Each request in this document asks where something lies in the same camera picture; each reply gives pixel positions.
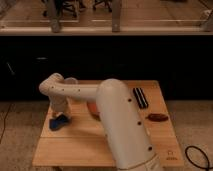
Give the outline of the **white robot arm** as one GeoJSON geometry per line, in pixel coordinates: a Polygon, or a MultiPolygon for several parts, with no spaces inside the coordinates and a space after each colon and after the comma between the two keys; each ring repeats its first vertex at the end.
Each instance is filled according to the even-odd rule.
{"type": "Polygon", "coordinates": [[[164,171],[128,86],[118,79],[99,84],[66,84],[59,73],[39,85],[54,111],[65,108],[66,98],[96,103],[117,171],[164,171]]]}

